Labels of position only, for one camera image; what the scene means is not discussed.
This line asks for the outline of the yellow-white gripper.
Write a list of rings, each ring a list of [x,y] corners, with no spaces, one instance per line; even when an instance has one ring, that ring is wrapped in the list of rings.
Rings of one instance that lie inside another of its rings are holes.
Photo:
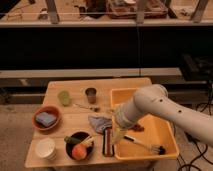
[[[121,128],[116,122],[112,124],[111,144],[117,144],[126,134],[127,130]]]

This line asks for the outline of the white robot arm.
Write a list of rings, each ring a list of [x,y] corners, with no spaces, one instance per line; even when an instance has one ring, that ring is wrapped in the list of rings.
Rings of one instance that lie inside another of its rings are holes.
[[[213,117],[172,101],[166,88],[160,84],[141,87],[115,109],[112,143],[117,144],[126,131],[147,114],[173,122],[213,147]]]

